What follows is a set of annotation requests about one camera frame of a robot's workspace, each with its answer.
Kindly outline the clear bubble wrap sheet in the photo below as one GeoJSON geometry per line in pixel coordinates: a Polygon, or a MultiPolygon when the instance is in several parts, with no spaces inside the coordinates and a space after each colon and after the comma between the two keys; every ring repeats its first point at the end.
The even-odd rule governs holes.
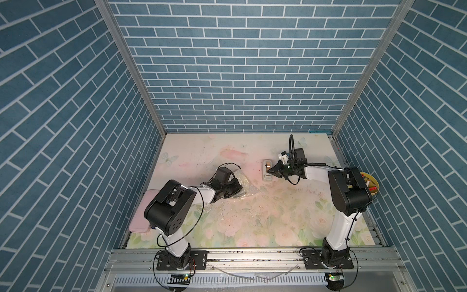
{"type": "Polygon", "coordinates": [[[249,212],[261,193],[241,170],[232,171],[226,167],[217,170],[203,187],[214,191],[214,197],[205,200],[204,207],[222,217],[249,212]]]}

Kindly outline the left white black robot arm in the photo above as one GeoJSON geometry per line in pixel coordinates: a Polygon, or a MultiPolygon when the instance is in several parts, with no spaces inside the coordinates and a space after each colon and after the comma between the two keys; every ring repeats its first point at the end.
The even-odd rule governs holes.
{"type": "Polygon", "coordinates": [[[211,179],[200,186],[186,187],[176,180],[168,180],[144,210],[150,227],[162,236],[163,243],[159,246],[169,259],[177,260],[181,266],[187,265],[191,253],[187,234],[181,231],[190,208],[200,204],[203,213],[207,205],[231,198],[243,189],[229,165],[221,164],[211,179]]]}

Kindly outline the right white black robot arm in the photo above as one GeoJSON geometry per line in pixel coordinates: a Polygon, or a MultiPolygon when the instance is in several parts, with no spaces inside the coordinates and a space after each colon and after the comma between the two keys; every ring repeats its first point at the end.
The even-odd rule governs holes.
{"type": "Polygon", "coordinates": [[[328,183],[332,203],[337,212],[328,236],[324,238],[320,252],[321,262],[327,268],[353,266],[350,257],[350,239],[373,195],[356,167],[333,167],[326,163],[309,163],[301,148],[290,148],[278,156],[273,164],[263,163],[263,174],[283,178],[290,182],[292,176],[299,180],[316,180],[328,183]]]}

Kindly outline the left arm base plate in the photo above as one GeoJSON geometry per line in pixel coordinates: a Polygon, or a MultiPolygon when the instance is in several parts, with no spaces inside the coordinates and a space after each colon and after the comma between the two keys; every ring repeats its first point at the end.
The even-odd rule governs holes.
{"type": "Polygon", "coordinates": [[[155,267],[157,271],[205,270],[208,254],[205,250],[188,249],[181,257],[175,257],[168,251],[161,250],[156,254],[155,267]]]}

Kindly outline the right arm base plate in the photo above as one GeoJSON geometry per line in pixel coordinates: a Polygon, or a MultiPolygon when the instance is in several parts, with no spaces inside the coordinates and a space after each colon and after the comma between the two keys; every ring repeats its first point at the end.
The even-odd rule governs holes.
{"type": "Polygon", "coordinates": [[[325,248],[318,250],[305,247],[299,250],[299,255],[304,260],[307,270],[354,269],[354,264],[348,248],[340,251],[333,251],[325,248]]]}

